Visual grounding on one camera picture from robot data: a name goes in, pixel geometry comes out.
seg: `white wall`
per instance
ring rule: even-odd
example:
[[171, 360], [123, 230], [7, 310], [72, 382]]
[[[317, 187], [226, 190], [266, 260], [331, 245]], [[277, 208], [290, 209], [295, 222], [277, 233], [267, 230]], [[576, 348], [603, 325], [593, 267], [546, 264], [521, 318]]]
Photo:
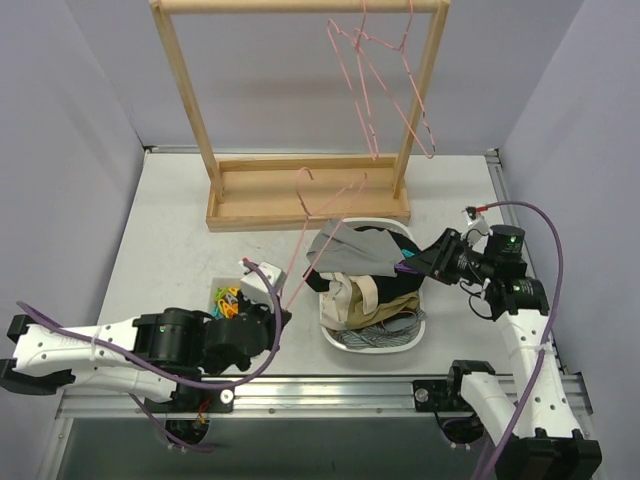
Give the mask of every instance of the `white wall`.
[[[193, 145], [148, 2], [66, 1], [143, 144]], [[484, 153], [504, 144], [582, 1], [453, 0], [427, 105], [441, 153]], [[360, 16], [339, 18], [355, 27]], [[326, 19], [176, 19], [214, 148], [366, 149]], [[372, 31], [385, 38], [399, 38], [405, 24], [396, 15], [371, 20]], [[413, 65], [427, 23], [422, 16], [412, 32]], [[410, 87], [400, 58], [370, 51], [406, 105]], [[372, 94], [381, 144], [397, 151], [402, 121], [381, 90]]]
[[[512, 197], [557, 222], [566, 254], [560, 354], [582, 371], [611, 480], [638, 477], [640, 3], [586, 0], [504, 147]], [[519, 216], [548, 290], [545, 226]]]
[[[0, 15], [0, 357], [33, 302], [65, 325], [95, 322], [143, 151], [63, 0]], [[0, 389], [2, 478], [35, 478], [58, 406]]]

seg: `wooden frame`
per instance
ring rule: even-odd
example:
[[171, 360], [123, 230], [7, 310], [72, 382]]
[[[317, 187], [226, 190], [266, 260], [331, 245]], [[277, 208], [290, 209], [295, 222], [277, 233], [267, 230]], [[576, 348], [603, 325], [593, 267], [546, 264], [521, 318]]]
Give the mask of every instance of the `wooden frame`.
[[[431, 13], [429, 31], [417, 79], [422, 98], [427, 94], [440, 46], [450, 0], [413, 0], [416, 13]], [[409, 0], [366, 0], [367, 12], [409, 12]], [[309, 167], [315, 181], [305, 182], [305, 202], [311, 211], [349, 181], [367, 176], [367, 186], [351, 209], [345, 193], [314, 222], [342, 216], [374, 216], [408, 222], [411, 212], [404, 174], [414, 138], [404, 133], [397, 154], [285, 155], [247, 159], [216, 158], [198, 107], [193, 85], [178, 43], [171, 15], [194, 13], [359, 13], [362, 0], [150, 0], [153, 18], [175, 78], [193, 135], [211, 180], [206, 221], [211, 231], [296, 228], [305, 220], [295, 190], [295, 171]], [[420, 121], [420, 103], [414, 97], [408, 120]]]

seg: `white table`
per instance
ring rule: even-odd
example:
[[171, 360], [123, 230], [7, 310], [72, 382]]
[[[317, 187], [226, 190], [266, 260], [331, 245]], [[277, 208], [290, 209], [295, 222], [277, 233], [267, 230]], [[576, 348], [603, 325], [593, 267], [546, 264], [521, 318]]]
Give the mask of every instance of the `white table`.
[[[484, 157], [411, 158], [406, 174], [411, 201], [409, 227], [427, 247], [447, 227], [463, 230], [467, 205], [495, 201]], [[98, 323], [111, 323], [167, 307], [206, 309], [213, 277], [238, 277], [238, 261], [268, 261], [285, 268], [298, 231], [210, 233], [205, 224], [209, 179], [197, 154], [147, 155]], [[498, 209], [490, 223], [502, 222]], [[307, 232], [287, 286], [291, 294], [307, 263], [304, 252], [317, 231]], [[318, 295], [306, 286], [291, 307], [293, 318], [269, 375], [442, 375], [455, 359], [489, 361], [511, 373], [497, 328], [474, 316], [467, 295], [425, 280], [428, 314], [424, 338], [393, 355], [341, 352], [327, 343], [318, 324]], [[259, 365], [266, 354], [253, 362]]]

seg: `white plastic basket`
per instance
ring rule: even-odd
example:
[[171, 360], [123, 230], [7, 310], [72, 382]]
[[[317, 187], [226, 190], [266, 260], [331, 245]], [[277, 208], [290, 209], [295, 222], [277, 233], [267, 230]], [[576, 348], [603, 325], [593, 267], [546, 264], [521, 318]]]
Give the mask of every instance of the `white plastic basket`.
[[[369, 217], [345, 218], [344, 223], [348, 224], [352, 228], [365, 227], [365, 226], [386, 228], [387, 230], [391, 230], [392, 232], [396, 232], [404, 235], [405, 237], [409, 238], [412, 242], [415, 243], [415, 240], [413, 239], [413, 235], [411, 235], [411, 232], [407, 227], [402, 225], [400, 222], [396, 222], [395, 220], [391, 220], [388, 218], [369, 218]], [[420, 296], [420, 308], [424, 309], [424, 298], [422, 296], [422, 289], [420, 289], [419, 291], [419, 296]], [[322, 295], [320, 295], [319, 301], [320, 301], [320, 319], [322, 319]], [[331, 336], [331, 334], [329, 333], [329, 329], [327, 329], [324, 325], [320, 325], [320, 329], [322, 330], [322, 334], [324, 335], [324, 338], [327, 340], [327, 342], [329, 342], [331, 345], [336, 347], [338, 350], [342, 350], [344, 352], [350, 352], [350, 353], [363, 353], [367, 355], [381, 355], [381, 354], [388, 354], [388, 353], [405, 352], [415, 347], [420, 342], [420, 340], [422, 340], [422, 337], [424, 336], [424, 332], [426, 328], [427, 328], [426, 322], [424, 321], [420, 322], [420, 329], [418, 330], [418, 334], [416, 335], [416, 337], [410, 342], [406, 343], [405, 345], [401, 345], [399, 347], [382, 347], [382, 348], [371, 347], [371, 348], [362, 348], [358, 350], [353, 350], [348, 348], [346, 345], [343, 345], [342, 343], [338, 342], [335, 338]]]

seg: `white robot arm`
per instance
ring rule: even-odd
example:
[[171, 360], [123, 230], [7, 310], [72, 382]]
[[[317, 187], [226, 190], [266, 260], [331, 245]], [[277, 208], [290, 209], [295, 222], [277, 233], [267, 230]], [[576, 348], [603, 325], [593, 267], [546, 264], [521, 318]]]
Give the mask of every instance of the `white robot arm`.
[[[259, 269], [274, 289], [285, 274], [262, 263]], [[251, 357], [271, 349], [274, 308], [255, 272], [240, 280], [243, 308], [239, 321], [218, 321], [200, 311], [168, 308], [118, 323], [62, 329], [90, 341], [54, 333], [27, 315], [14, 317], [7, 335], [15, 344], [11, 358], [0, 360], [0, 386], [21, 394], [52, 395], [58, 389], [91, 387], [145, 397], [151, 411], [194, 411], [204, 392], [136, 365], [122, 351], [191, 380], [218, 375], [231, 365], [246, 370]], [[282, 312], [286, 323], [291, 315]]]
[[[444, 401], [463, 400], [475, 412], [498, 447], [494, 455], [499, 457], [492, 459], [499, 480], [588, 480], [600, 465], [600, 447], [584, 439], [567, 402], [548, 340], [553, 312], [540, 281], [526, 275], [524, 230], [488, 228], [472, 207], [465, 215], [466, 234], [446, 229], [431, 247], [403, 264], [447, 285], [461, 283], [470, 300], [478, 297], [488, 303], [491, 315], [481, 318], [500, 329], [520, 404], [509, 401], [493, 368], [477, 360], [453, 363]], [[484, 252], [474, 251], [471, 247], [484, 236]], [[480, 285], [481, 291], [471, 292], [465, 285]], [[428, 398], [437, 413], [438, 396]]]

